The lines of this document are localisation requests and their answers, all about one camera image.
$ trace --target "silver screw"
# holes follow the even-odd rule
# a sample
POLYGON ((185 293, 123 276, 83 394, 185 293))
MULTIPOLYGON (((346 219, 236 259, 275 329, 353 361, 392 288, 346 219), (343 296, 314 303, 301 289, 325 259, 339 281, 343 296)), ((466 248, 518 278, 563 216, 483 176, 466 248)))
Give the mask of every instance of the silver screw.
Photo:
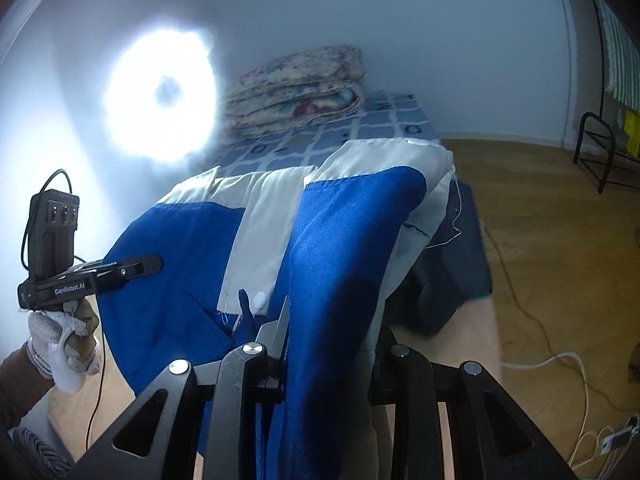
POLYGON ((169 371, 173 375, 180 375, 189 369, 189 362, 184 359, 176 359, 169 365, 169 371))
POLYGON ((481 365, 479 365, 475 361, 467 361, 463 366, 463 369, 469 375, 479 375, 482 371, 481 365))
POLYGON ((252 341, 251 343, 247 343, 242 347, 242 351, 245 354, 249 354, 249 355, 258 355, 259 353, 262 352, 263 349, 264 347, 260 343, 256 343, 255 341, 252 341))
POLYGON ((409 355, 409 348, 404 345, 393 345, 391 347, 391 353, 396 357, 407 357, 409 355))

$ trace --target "jacket sleeve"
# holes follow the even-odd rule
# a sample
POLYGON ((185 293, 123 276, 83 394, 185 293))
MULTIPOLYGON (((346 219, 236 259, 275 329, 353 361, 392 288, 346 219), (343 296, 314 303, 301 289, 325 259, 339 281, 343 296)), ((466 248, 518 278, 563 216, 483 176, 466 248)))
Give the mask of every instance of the jacket sleeve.
POLYGON ((53 386, 27 356, 26 344, 0 364, 0 423, 10 430, 53 386))

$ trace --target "bright light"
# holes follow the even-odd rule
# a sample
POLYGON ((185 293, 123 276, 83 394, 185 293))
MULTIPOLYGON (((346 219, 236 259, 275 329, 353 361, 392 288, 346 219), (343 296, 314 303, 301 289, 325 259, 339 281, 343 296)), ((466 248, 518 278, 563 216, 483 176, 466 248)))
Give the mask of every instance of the bright light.
POLYGON ((137 40, 113 70, 105 105, 113 139, 130 152, 171 162, 200 149, 216 89, 198 35, 156 30, 137 40))

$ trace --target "yellow bag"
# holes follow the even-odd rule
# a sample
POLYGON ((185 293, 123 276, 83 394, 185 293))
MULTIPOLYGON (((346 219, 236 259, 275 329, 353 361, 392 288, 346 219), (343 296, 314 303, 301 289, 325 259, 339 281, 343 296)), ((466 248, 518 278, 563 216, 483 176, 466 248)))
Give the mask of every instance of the yellow bag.
POLYGON ((633 156, 640 152, 640 116, 627 110, 625 114, 625 133, 629 136, 626 150, 633 156))

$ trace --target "gloved hand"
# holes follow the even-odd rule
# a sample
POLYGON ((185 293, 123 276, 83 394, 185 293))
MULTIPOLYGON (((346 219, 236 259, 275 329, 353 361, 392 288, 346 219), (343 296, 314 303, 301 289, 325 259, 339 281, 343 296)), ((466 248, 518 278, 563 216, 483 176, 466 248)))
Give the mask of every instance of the gloved hand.
POLYGON ((84 385, 87 374, 97 374, 102 367, 102 346, 94 337, 98 323, 86 299, 73 316, 65 312, 32 312, 27 355, 59 390, 74 394, 84 385))

